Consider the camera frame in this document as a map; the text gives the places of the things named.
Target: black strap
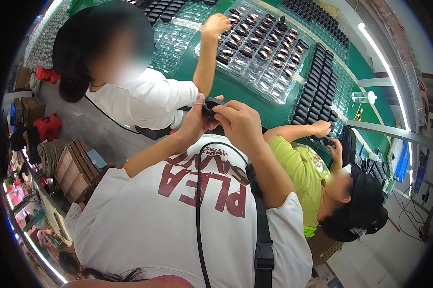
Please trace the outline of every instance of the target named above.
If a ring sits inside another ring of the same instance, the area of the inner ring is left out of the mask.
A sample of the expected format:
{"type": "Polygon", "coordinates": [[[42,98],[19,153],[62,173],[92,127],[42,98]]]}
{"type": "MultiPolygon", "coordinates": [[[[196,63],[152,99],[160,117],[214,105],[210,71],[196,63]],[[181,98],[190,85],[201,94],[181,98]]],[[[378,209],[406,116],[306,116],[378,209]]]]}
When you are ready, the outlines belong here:
{"type": "Polygon", "coordinates": [[[255,288],[272,287],[272,270],[274,269],[274,253],[266,206],[256,180],[253,168],[246,168],[250,181],[250,188],[257,206],[257,246],[255,248],[255,288]]]}

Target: white sleeve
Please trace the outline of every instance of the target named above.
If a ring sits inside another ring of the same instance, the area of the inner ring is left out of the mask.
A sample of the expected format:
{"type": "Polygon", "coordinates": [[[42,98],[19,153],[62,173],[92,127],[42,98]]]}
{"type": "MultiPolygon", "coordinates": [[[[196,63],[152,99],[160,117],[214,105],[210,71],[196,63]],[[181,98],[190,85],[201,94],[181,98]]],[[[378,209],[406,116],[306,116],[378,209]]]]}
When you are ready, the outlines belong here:
{"type": "Polygon", "coordinates": [[[192,81],[148,78],[132,92],[137,95],[130,99],[132,116],[135,118],[136,112],[142,111],[142,118],[155,118],[183,106],[192,105],[199,91],[192,81]]]}
{"type": "Polygon", "coordinates": [[[90,197],[84,211],[77,220],[76,227],[73,230],[73,235],[70,234],[73,241],[77,241],[81,236],[87,234],[90,230],[92,223],[94,222],[98,212],[113,199],[122,188],[132,178],[127,175],[125,169],[110,168],[101,179],[95,191],[90,197]]]}
{"type": "Polygon", "coordinates": [[[312,273],[312,255],[303,228],[303,211],[295,193],[280,208],[266,210],[273,241],[273,288],[305,288],[312,273]]]}

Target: plastic buckle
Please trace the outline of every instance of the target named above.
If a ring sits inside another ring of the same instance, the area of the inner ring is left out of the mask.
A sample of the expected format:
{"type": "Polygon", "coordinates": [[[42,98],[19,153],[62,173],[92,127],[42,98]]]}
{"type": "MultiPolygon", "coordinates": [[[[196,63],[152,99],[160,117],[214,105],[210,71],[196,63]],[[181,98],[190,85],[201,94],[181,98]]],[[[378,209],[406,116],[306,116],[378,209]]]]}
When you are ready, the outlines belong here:
{"type": "Polygon", "coordinates": [[[273,242],[257,242],[255,249],[255,270],[272,270],[274,269],[274,253],[272,249],[273,242]]]}

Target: white t-shirt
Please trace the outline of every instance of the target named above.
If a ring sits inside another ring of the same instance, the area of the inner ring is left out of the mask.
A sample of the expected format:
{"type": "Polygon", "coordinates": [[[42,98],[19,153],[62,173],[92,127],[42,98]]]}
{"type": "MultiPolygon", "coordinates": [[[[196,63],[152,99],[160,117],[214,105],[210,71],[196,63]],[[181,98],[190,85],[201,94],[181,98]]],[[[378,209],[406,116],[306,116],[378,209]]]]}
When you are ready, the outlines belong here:
{"type": "MultiPolygon", "coordinates": [[[[175,275],[204,287],[196,241],[195,159],[212,141],[203,135],[184,154],[129,178],[111,168],[77,220],[74,245],[84,267],[124,273],[141,267],[144,277],[175,275]]],[[[242,158],[212,144],[202,155],[201,235],[205,264],[215,288],[253,287],[257,212],[242,158]]],[[[295,193],[267,210],[275,269],[273,288],[304,288],[312,256],[295,193]]]]}
{"type": "Polygon", "coordinates": [[[198,89],[191,81],[166,79],[161,72],[147,68],[140,77],[121,85],[105,84],[87,97],[120,124],[152,130],[176,128],[192,105],[198,89]]]}

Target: cardboard box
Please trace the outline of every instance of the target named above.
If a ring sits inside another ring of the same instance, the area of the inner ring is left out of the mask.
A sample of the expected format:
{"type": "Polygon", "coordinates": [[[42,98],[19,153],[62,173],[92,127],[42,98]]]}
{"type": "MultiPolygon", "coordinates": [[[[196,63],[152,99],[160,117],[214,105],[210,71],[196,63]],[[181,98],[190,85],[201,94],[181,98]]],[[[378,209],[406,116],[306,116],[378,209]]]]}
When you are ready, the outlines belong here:
{"type": "Polygon", "coordinates": [[[39,103],[35,97],[21,98],[24,107],[24,124],[33,126],[34,122],[45,116],[45,104],[39,103]]]}
{"type": "Polygon", "coordinates": [[[23,123],[23,117],[22,117],[23,109],[22,109],[22,106],[21,106],[20,99],[15,98],[13,100],[13,103],[15,104],[15,108],[17,110],[17,115],[15,117],[15,124],[22,124],[23,123]]]}

